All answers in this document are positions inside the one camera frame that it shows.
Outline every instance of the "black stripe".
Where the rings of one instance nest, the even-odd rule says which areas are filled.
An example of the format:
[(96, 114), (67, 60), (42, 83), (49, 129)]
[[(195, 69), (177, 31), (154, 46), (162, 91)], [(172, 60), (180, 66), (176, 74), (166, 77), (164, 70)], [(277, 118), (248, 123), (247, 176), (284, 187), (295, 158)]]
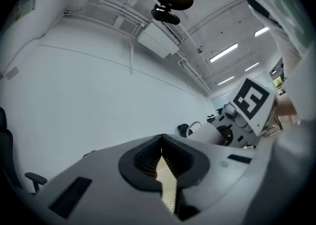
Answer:
[(243, 139), (243, 136), (239, 136), (239, 138), (237, 139), (238, 142), (240, 142)]
[(263, 15), (267, 19), (269, 19), (271, 22), (273, 22), (278, 27), (282, 28), (282, 26), (277, 21), (271, 19), (272, 16), (270, 15), (270, 13), (262, 5), (260, 5), (257, 1), (255, 1), (255, 0), (246, 0), (246, 1), (248, 2), (249, 6), (251, 6), (256, 12)]
[(67, 219), (75, 206), (79, 203), (92, 180), (78, 177), (57, 200), (49, 207), (57, 215)]
[(245, 164), (250, 164), (252, 160), (252, 158), (250, 157), (239, 156), (239, 155), (234, 155), (234, 154), (229, 155), (227, 158), (241, 162), (241, 163), (245, 163)]

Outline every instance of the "camera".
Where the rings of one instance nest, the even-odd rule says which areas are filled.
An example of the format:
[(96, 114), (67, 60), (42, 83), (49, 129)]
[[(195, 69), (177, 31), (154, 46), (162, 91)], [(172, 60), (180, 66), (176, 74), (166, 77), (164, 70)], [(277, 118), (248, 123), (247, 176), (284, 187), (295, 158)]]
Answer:
[(180, 23), (179, 17), (172, 13), (170, 8), (167, 8), (163, 5), (155, 4), (151, 14), (157, 21), (171, 23), (173, 25), (178, 25)]

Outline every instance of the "ceiling beam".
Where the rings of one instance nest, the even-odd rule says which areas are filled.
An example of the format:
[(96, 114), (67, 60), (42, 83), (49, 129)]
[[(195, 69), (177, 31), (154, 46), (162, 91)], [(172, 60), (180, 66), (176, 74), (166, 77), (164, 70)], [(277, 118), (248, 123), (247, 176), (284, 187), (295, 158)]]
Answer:
[[(253, 22), (258, 22), (259, 23), (259, 21), (255, 17), (253, 17), (253, 18), (250, 18), (250, 19), (247, 19), (247, 20), (243, 21), (242, 25), (244, 27), (249, 27), (249, 26), (252, 26)], [(225, 34), (229, 33), (229, 31), (234, 30), (238, 26), (240, 26), (240, 24), (235, 24), (231, 28), (223, 31), (223, 34), (225, 35)], [(225, 50), (224, 46), (223, 46), (223, 48), (219, 48), (219, 47), (214, 48), (214, 45), (217, 45), (218, 40), (219, 40), (219, 37), (213, 38), (213, 40), (209, 40), (205, 45), (203, 45), (203, 53), (204, 53), (204, 57), (206, 57), (206, 59), (205, 59), (206, 61), (209, 61), (211, 57), (213, 57), (216, 54), (220, 53), (221, 51)], [(200, 59), (200, 56), (195, 54), (193, 56), (193, 58), (191, 59), (191, 61), (195, 62), (195, 61), (197, 61), (199, 59)]]
[[(245, 2), (246, 2), (246, 0), (235, 0), (235, 1), (227, 4), (226, 6), (216, 10), (215, 12), (209, 14), (207, 17), (205, 17), (201, 21), (197, 22), (194, 26), (192, 26), (190, 29), (188, 29), (189, 35), (193, 36), (197, 31), (199, 31), (202, 27), (204, 27), (205, 25), (207, 25), (208, 23), (213, 21), (215, 18), (221, 16), (222, 14), (231, 10), (232, 8), (237, 7)], [(183, 39), (182, 43), (184, 43), (184, 41), (189, 38), (187, 34), (183, 34), (183, 37), (184, 37), (184, 39)]]

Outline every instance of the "white sleeve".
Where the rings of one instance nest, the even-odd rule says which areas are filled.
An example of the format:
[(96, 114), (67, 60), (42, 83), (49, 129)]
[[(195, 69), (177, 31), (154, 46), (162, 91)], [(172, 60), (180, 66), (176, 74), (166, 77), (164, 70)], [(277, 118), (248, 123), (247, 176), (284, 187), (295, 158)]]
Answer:
[(292, 44), (290, 38), (284, 29), (278, 26), (277, 23), (267, 19), (257, 11), (255, 11), (252, 7), (250, 10), (254, 14), (254, 16), (263, 23), (266, 27), (269, 28), (270, 33), (274, 40), (276, 41), (276, 45), (281, 52), (284, 64), (284, 76), (288, 77), (288, 75), (292, 72), (292, 70), (296, 67), (298, 62), (302, 59), (299, 52)]

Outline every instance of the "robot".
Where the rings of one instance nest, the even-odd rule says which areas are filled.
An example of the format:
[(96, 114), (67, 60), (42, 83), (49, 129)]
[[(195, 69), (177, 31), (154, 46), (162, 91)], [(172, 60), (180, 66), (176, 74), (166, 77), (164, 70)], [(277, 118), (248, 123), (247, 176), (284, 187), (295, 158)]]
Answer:
[[(301, 7), (298, 0), (291, 1), (291, 7)], [(304, 8), (299, 10), (306, 15)], [(190, 138), (157, 134), (92, 152), (50, 180), (35, 197), (17, 189), (23, 204), (52, 225), (275, 221), (304, 190), (316, 161), (315, 33), (301, 33), (313, 26), (308, 20), (298, 24), (290, 15), (284, 15), (283, 25), (292, 26), (290, 36), (303, 38), (307, 45), (284, 84), (300, 125), (260, 142), (255, 150), (240, 149), (258, 143), (277, 105), (273, 93), (245, 77), (231, 94), (224, 118), (207, 123)], [(226, 131), (228, 143), (223, 141)], [(161, 157), (177, 179), (174, 214), (161, 201), (161, 183), (155, 180)]]

